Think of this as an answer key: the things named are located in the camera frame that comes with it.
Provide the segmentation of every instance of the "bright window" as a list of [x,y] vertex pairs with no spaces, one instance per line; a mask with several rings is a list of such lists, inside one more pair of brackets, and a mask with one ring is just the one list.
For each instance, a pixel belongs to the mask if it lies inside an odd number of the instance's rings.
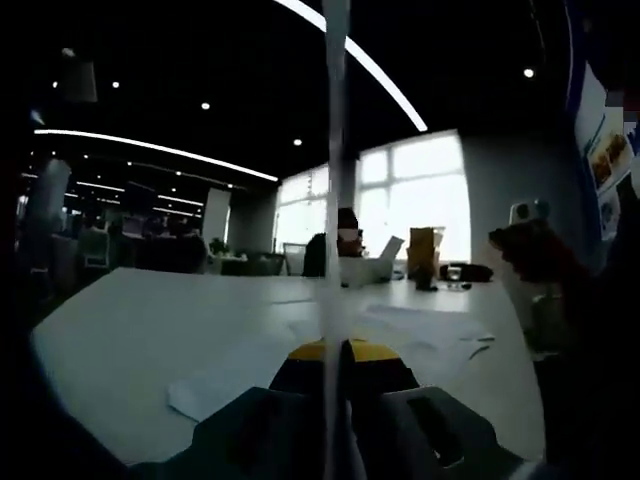
[[276,209],[276,251],[283,243],[306,245],[324,232],[329,191],[329,167],[322,167],[282,182]]
[[[359,163],[356,206],[372,257],[391,235],[408,240],[412,227],[444,227],[440,259],[471,260],[469,195],[457,134],[383,147],[363,155]],[[406,259],[407,247],[405,242],[399,259]]]

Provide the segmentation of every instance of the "desk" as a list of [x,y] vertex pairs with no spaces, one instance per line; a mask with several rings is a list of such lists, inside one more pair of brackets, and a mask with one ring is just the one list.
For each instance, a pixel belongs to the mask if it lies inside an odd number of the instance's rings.
[[[53,312],[32,340],[53,391],[89,432],[127,464],[163,460],[190,444],[195,426],[167,407],[166,387],[210,367],[248,336],[290,341],[285,322],[315,308],[300,303],[312,298],[314,281],[117,269]],[[539,458],[540,394],[499,283],[424,293],[394,282],[346,296],[352,312],[377,303],[468,312],[483,322],[496,336],[493,346],[444,387],[488,418],[506,448]]]

